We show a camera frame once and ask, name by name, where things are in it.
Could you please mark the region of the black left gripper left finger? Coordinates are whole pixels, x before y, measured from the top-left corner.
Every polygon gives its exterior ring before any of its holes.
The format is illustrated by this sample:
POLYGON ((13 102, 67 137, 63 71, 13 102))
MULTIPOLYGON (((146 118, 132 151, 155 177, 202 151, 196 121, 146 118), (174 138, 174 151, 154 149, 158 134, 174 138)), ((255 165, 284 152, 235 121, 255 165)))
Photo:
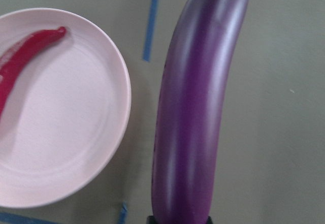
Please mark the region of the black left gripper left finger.
POLYGON ((155 218, 154 216, 150 215, 146 219, 146 224, 155 224, 155 218))

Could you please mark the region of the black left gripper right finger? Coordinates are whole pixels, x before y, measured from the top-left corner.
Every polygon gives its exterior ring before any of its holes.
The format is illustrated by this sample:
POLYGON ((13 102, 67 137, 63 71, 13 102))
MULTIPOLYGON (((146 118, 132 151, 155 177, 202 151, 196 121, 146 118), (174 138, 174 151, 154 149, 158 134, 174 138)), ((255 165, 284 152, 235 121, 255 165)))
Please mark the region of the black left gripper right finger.
POLYGON ((212 224, 212 218, 210 216, 207 218, 206 224, 212 224))

